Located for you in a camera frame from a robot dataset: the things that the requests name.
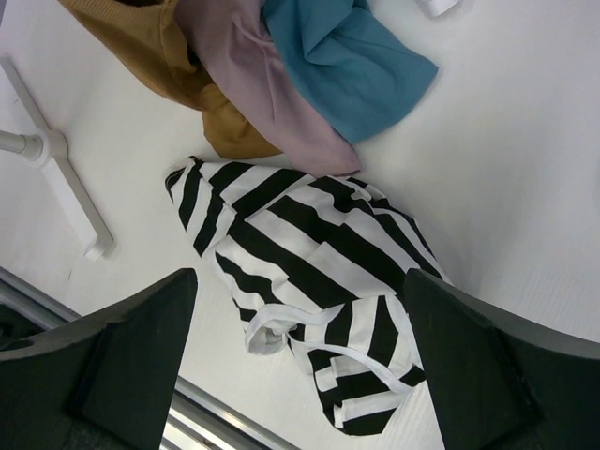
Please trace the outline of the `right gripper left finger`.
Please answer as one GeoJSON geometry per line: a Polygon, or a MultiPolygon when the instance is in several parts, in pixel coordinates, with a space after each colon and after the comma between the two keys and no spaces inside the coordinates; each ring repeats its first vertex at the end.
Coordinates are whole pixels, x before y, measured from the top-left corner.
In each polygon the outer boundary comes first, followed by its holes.
{"type": "Polygon", "coordinates": [[[197,289],[182,268],[51,330],[2,306],[2,448],[159,448],[197,289]]]}

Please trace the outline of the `black white striped tank top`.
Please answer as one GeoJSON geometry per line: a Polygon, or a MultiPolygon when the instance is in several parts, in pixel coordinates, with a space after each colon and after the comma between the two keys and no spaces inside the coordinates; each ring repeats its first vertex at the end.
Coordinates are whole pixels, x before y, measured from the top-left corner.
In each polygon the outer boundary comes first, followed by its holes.
{"type": "Polygon", "coordinates": [[[443,277],[415,220],[357,178],[245,162],[191,157],[165,188],[237,307],[247,351],[289,349],[334,428],[382,433],[426,378],[405,277],[443,277]]]}

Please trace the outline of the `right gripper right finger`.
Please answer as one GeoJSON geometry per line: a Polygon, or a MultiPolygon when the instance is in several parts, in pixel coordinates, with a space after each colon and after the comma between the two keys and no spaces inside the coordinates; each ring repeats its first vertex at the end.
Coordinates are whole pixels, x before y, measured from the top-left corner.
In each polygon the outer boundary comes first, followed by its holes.
{"type": "Polygon", "coordinates": [[[447,449],[596,449],[599,345],[420,269],[404,306],[447,449]]]}

